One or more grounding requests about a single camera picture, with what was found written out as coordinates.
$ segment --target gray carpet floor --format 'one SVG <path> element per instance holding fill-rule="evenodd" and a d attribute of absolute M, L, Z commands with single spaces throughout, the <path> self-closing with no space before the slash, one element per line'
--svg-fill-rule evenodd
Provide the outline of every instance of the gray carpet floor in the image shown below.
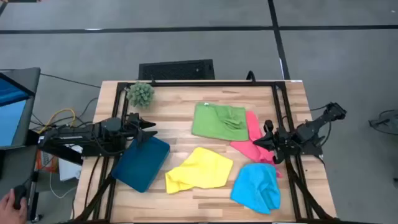
<path fill-rule="evenodd" d="M 281 26 L 398 24 L 394 0 L 275 0 Z M 181 26 L 270 26 L 266 0 L 43 0 L 8 4 L 0 30 L 97 29 Z M 398 138 L 377 133 L 368 120 L 398 108 L 398 30 L 282 31 L 291 79 L 303 80 L 310 107 L 338 102 L 348 111 L 333 123 L 324 147 L 326 171 L 338 216 L 396 223 Z M 280 80 L 273 31 L 118 34 L 0 34 L 0 68 L 40 67 L 43 73 L 100 85 L 134 80 L 140 63 L 214 61 L 216 79 Z M 99 90 L 41 77 L 34 113 L 43 122 L 57 110 L 80 114 Z M 83 120 L 92 120 L 95 103 Z M 73 193 L 57 199 L 39 182 L 40 223 L 70 217 Z M 60 183 L 57 192 L 76 186 Z"/>

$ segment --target hand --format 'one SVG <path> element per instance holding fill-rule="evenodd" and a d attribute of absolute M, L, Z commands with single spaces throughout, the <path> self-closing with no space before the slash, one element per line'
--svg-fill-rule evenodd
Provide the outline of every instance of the hand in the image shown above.
<path fill-rule="evenodd" d="M 15 195 L 11 189 L 0 201 L 0 220 L 4 224 L 25 224 L 27 221 L 26 198 L 21 199 L 21 209 L 14 208 Z"/>

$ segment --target wooden tabletop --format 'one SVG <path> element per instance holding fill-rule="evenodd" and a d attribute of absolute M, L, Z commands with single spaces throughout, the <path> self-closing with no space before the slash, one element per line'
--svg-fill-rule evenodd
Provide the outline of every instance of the wooden tabletop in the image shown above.
<path fill-rule="evenodd" d="M 116 96 L 117 81 L 102 83 L 96 107 L 94 122 L 111 117 Z M 302 82 L 286 81 L 287 93 L 294 124 L 297 126 L 306 119 L 311 120 L 308 101 Z M 253 110 L 260 120 L 271 119 L 277 126 L 272 90 L 268 86 L 257 87 L 156 87 L 155 100 L 150 108 L 137 110 L 128 108 L 128 112 L 139 112 L 148 121 L 155 122 L 153 129 L 159 133 L 157 138 L 170 144 L 170 155 L 162 166 L 155 181 L 145 193 L 139 193 L 117 181 L 111 215 L 112 222 L 274 222 L 294 221 L 294 212 L 290 196 L 285 164 L 277 167 L 283 177 L 278 179 L 281 204 L 270 215 L 256 213 L 234 201 L 229 196 L 239 170 L 249 164 L 247 157 L 229 146 L 229 141 L 201 138 L 191 135 L 193 111 L 197 102 L 209 102 L 219 105 L 243 106 Z M 169 195 L 165 190 L 165 172 L 179 166 L 194 150 L 201 146 L 211 149 L 234 161 L 232 171 L 224 187 L 217 189 L 191 190 Z M 84 160 L 83 169 L 75 197 L 76 215 L 83 210 L 88 179 L 96 158 Z M 309 191 L 318 203 L 332 216 L 336 215 L 329 184 L 323 164 L 313 156 L 302 156 L 303 168 Z M 89 201 L 98 189 L 102 162 L 95 169 L 89 192 Z M 305 217 L 305 207 L 299 190 L 298 198 L 301 213 Z M 104 217 L 106 199 L 104 194 L 100 218 Z"/>

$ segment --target green plant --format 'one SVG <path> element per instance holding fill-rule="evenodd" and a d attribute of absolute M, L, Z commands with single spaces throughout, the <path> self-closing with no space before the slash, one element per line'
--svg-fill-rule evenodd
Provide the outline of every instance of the green plant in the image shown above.
<path fill-rule="evenodd" d="M 139 83 L 132 85 L 127 89 L 127 99 L 133 106 L 146 108 L 154 99 L 154 88 L 147 83 Z"/>

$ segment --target yellow cloth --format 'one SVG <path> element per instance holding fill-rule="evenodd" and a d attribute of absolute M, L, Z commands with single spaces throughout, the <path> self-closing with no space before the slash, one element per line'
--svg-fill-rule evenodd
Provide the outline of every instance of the yellow cloth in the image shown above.
<path fill-rule="evenodd" d="M 166 173 L 166 191 L 172 194 L 192 187 L 222 187 L 226 184 L 232 164 L 231 159 L 198 147 L 180 166 Z"/>

